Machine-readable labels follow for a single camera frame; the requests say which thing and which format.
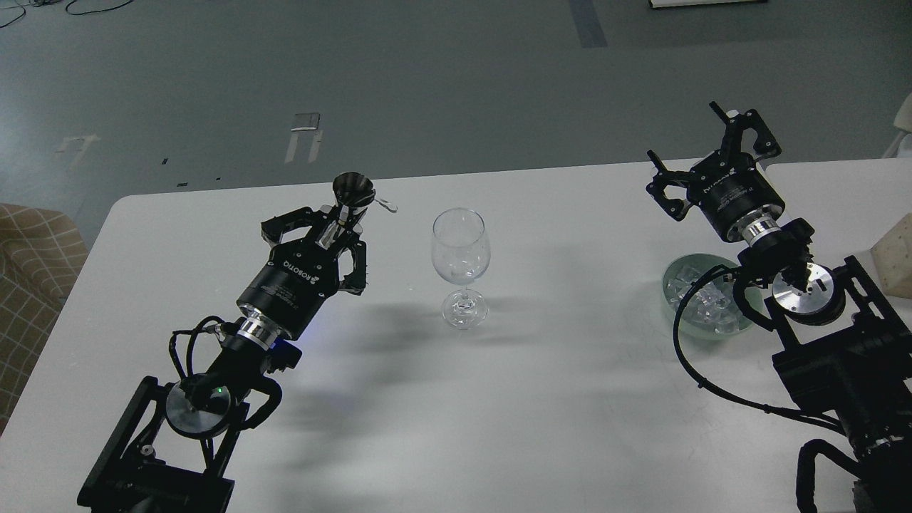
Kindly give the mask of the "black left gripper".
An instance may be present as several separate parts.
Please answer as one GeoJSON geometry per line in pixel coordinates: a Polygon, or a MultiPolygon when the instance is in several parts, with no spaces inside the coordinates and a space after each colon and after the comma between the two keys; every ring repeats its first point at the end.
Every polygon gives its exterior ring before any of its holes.
{"type": "Polygon", "coordinates": [[[330,296],[360,296],[367,288],[367,244],[361,240],[361,226],[333,222],[335,214],[329,205],[302,207],[261,223],[261,237],[271,252],[237,305],[245,315],[257,312],[277,325],[284,340],[298,340],[330,296]],[[332,223],[335,242],[326,236],[332,223]],[[307,231],[284,240],[296,229],[307,231]]]}

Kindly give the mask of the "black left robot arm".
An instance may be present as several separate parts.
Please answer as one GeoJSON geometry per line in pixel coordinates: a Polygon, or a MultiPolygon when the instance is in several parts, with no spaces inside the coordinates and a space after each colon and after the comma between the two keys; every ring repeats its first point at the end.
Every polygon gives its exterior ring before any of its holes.
{"type": "Polygon", "coordinates": [[[239,296],[241,315],[211,316],[174,331],[179,379],[143,378],[89,471],[77,503],[92,512],[224,512],[234,481],[224,472],[242,432],[276,411],[271,377],[296,367],[294,346],[330,296],[362,294],[368,200],[303,207],[261,225],[271,251],[239,296]]]}

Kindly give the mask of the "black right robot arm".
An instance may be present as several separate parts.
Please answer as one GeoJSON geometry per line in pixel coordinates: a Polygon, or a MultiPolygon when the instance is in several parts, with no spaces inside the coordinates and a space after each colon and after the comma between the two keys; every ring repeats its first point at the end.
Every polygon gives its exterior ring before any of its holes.
{"type": "Polygon", "coordinates": [[[856,257],[843,265],[815,263],[814,228],[795,218],[781,223],[784,199],[762,174],[760,162],[781,146],[758,111],[723,110],[710,102],[725,127],[720,146],[688,171],[671,171],[654,150],[655,175],[647,192],[675,221],[690,208],[703,212],[721,241],[743,242],[739,265],[710,267],[678,302],[672,344],[698,387],[792,421],[843,435],[846,455],[814,439],[796,464],[796,507],[814,512],[817,458],[854,476],[857,512],[908,512],[911,468],[910,328],[856,257]],[[748,321],[776,333],[782,350],[773,368],[794,407],[757,403],[724,390],[685,357],[680,324],[688,302],[717,277],[732,279],[733,301],[748,321]]]}

